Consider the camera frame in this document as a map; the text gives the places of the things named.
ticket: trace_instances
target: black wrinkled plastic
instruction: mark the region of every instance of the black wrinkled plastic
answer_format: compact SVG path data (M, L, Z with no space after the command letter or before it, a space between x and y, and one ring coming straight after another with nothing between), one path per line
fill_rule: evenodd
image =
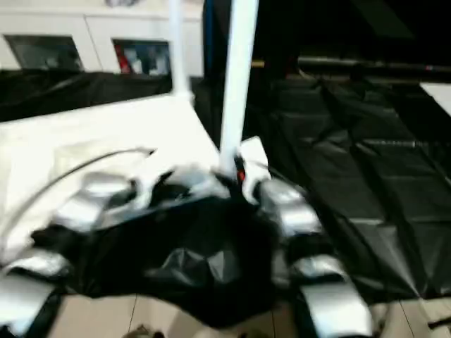
M1 119L157 94L170 87L161 81L164 80L99 73L3 72L0 73ZM197 113L218 144L221 86L201 83L194 86L194 92ZM252 74L245 136L259 135L269 163L313 195L323 225L347 269L364 298L373 303L451 294L450 127L449 116L416 85L285 80L270 86L258 74ZM192 228L188 242L172 242L174 238L164 237L167 240L160 239L157 244L173 245L173 249L189 248L192 242L188 238L198 238L205 246L200 248L204 262L201 270L207 271L206 262L216 252L214 248L223 248L228 243L226 239L235 240L236 234L229 232L224 237L225 226L212 225L207 233L197 232L198 229ZM160 235L153 230L151 234L154 238ZM255 263L264 264L255 251L261 244L254 237L256 234L259 232L249 230L238 236L243 240L240 248L248 250L246 267L250 271L255 271ZM113 232L104 235L103 249L118 240L118 234ZM136 240L136 248L132 250L152 247L139 242L142 238ZM177 259L191 259L195 256L192 252L196 251L182 249ZM127 251L123 254L130 257ZM109 282L120 280L126 287L127 274L118 273L113 277L112 271L113 267L128 271L126 265L130 262L133 262L131 258L127 261L121 256L117 261L97 263L105 263L106 268L111 266L111 273L105 274ZM88 267L86 271L95 273ZM177 302L186 305L192 313L200 311L201 306L213 306L211 311L204 308L206 313L203 313L211 325L226 325L216 322L221 321L218 314L222 310L228 315L236 311L237 317L244 318L243 304L251 313L273 301L272 293L263 291L269 286L262 275L233 270L232 276L242 277L238 278L242 287L239 289L234 289L233 283L221 284L211 274L207 275L207 279L194 278L198 281L193 285L199 287L196 290L200 298L181 296L178 289L165 297L180 296ZM82 286L84 292L97 296L112 292L106 280L107 289L103 290L97 279L80 278L86 283ZM202 284L206 280L211 284ZM220 280L230 281L234 277L228 279L224 275ZM174 277L172 281L177 284L180 280ZM212 285L227 287L215 289ZM218 301L215 307L212 294L222 295L223 303ZM245 301L234 303L238 296L244 296ZM251 308L251 301L261 306Z
M212 327L240 323L276 300L276 238L252 206L235 199L205 198L84 238L66 236L72 255L51 243L65 231L52 225L35 232L35 245L70 259L70 277L60 282L79 294L155 296Z
M450 294L446 112L414 85L284 81L266 106L257 94L245 133L317 199L364 298Z

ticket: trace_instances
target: black tarp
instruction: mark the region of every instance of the black tarp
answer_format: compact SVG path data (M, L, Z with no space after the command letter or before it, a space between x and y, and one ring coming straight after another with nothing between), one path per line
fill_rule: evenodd
M0 73L2 120L167 92L167 78ZM222 87L194 84L218 144ZM319 201L320 216L370 302L451 294L450 118L417 85L252 74L245 137Z
M204 69L209 77L226 69L230 3L205 1ZM447 31L444 5L441 0L416 0L409 6L398 0L285 0L281 6L280 1L260 0L253 59L264 60L273 77L297 73L298 57L304 72L309 70L306 59L328 58L332 64L356 61L358 67L347 66L348 75L349 68L374 71L390 65L392 75L397 68L402 74L428 77L443 71L449 77L450 52L434 39Z
M89 236L52 224L32 238L68 259L54 282L72 293L153 296L219 328L271 309L273 228L239 199L187 200Z

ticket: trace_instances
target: cable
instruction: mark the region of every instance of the cable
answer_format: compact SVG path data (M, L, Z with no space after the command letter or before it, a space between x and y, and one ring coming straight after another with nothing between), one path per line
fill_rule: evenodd
M0 260L3 259L5 254L5 248L6 248L6 241L11 233L11 231L14 229L14 227L18 224L19 220L21 219L22 215L50 188L52 188L56 183L60 182L64 178L66 178L69 175L72 175L73 173L76 173L77 171L96 163L100 160L103 160L108 157L120 155L120 154L128 154L128 153L142 153L147 156L152 155L155 152L153 149L146 149L146 148L130 148L130 149L123 149L123 150L116 150L112 151L110 153L106 153L101 156L97 156L95 158L92 158L84 163L81 163L80 165L77 165L76 167L70 169L69 171L65 172L62 175L59 175L58 177L54 178L52 181L44 185L40 190L35 192L32 196L30 196L21 206L19 209L17 209L13 216L9 218L9 220L6 221L6 224L4 225L4 229L1 232L0 235Z

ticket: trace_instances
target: white surface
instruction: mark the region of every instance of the white surface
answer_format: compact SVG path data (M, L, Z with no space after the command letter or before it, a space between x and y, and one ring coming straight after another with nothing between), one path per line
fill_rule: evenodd
M86 21L101 66L107 72L121 72L112 39L170 41L172 38L168 20L88 17ZM187 74L202 76L204 74L202 24L184 21L182 37L184 42L183 59Z
M201 20L203 1L184 0L185 20ZM131 7L109 7L105 0L1 0L0 13L50 13L132 18L168 18L168 0L141 0Z
M101 70L85 19L81 15L0 14L0 63L2 68L17 69L19 65L4 35L71 36L84 69Z
M221 129L221 170L235 174L234 157L241 144L259 0L232 2Z
M451 116L451 84L421 83L421 86Z
M218 152L189 102L168 95L0 124L0 231L24 199L50 179L106 152L136 146L156 148L159 155L145 162L141 155L115 156L63 180L22 217L9 237L8 252L26 245L31 231L46 225L86 172L133 176L186 163L210 169L218 165Z

